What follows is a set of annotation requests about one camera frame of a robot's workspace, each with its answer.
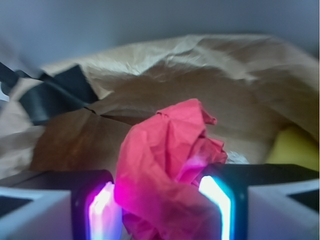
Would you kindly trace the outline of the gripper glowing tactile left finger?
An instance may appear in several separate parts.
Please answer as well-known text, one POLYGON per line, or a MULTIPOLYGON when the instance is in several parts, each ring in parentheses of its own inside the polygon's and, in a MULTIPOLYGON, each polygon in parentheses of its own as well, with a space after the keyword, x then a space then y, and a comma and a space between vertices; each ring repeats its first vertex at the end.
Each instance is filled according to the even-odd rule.
POLYGON ((3 240, 118 240, 122 209, 108 170, 24 171, 0 181, 3 240))

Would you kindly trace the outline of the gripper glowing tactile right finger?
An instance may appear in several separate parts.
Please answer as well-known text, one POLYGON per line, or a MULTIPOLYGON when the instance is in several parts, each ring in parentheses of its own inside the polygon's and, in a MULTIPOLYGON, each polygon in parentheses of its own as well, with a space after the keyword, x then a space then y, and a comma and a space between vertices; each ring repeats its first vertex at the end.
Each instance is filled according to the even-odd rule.
POLYGON ((219 209, 222 240, 317 240, 319 173, 295 164, 211 164, 199 192, 219 209))

